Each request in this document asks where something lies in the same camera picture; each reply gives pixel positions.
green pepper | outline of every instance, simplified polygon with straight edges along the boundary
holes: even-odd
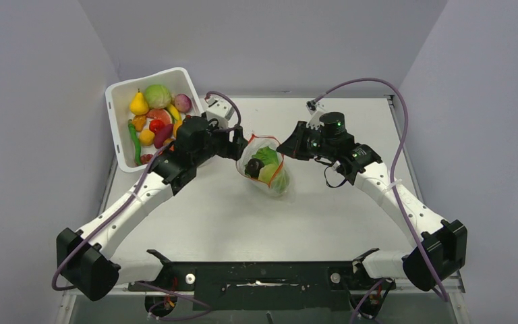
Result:
[[[136,127],[132,123],[132,119],[128,120],[128,130],[130,131],[130,138],[132,139],[132,142],[134,142],[134,161],[136,161],[136,165],[142,165],[142,162],[140,162],[140,154],[142,148],[140,147],[140,140],[138,140],[138,135],[136,134]]]

white basket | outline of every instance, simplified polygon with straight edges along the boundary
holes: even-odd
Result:
[[[106,89],[106,106],[114,139],[116,158],[120,169],[124,172],[136,172],[146,167],[145,165],[137,166],[134,161],[134,144],[128,131],[128,120],[134,118],[134,114],[130,112],[128,106],[138,89],[144,91],[152,84],[166,86],[172,96],[180,93],[188,96],[193,103],[190,115],[201,115],[203,112],[190,75],[183,67],[175,67],[151,76],[122,81],[109,86]],[[142,147],[142,154],[154,154],[154,152],[156,152],[156,149],[153,146]]]

plastic bag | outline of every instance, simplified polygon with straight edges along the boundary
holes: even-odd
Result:
[[[291,184],[285,157],[276,151],[279,145],[275,137],[252,135],[235,164],[242,176],[271,196],[284,195]]]

cable clip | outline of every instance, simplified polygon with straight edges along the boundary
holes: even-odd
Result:
[[[131,194],[132,196],[134,196],[134,198],[140,202],[140,204],[142,205],[141,208],[142,210],[144,211],[144,216],[147,217],[148,216],[148,211],[146,210],[146,207],[144,207],[144,204],[146,202],[144,202],[144,200],[142,198],[140,198],[140,196],[138,196],[138,194],[136,194],[134,191],[131,191],[131,190],[128,190],[126,192],[127,194]]]
[[[400,184],[401,182],[402,182],[402,179],[396,179],[396,180],[394,180],[394,182],[392,182],[388,186],[386,186],[386,188],[382,189],[380,196],[378,196],[378,199],[376,199],[376,203],[378,204],[378,206],[382,206],[382,201],[384,200],[384,196],[386,196],[386,193],[388,191],[392,190],[392,188],[394,188],[394,186]]]

white table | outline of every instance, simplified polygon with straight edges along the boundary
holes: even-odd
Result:
[[[290,135],[309,120],[308,99],[234,99],[251,133]],[[391,164],[399,143],[386,99],[325,99],[327,111],[345,114],[347,130]],[[285,159],[294,191],[277,200],[239,175],[231,160],[214,158],[177,196],[155,209],[122,242],[117,263],[153,259],[153,248],[172,261],[344,261],[371,248],[410,247],[395,223],[363,192],[325,185],[324,166]],[[117,170],[108,204],[127,192],[140,173]],[[396,176],[414,192],[405,158]]]

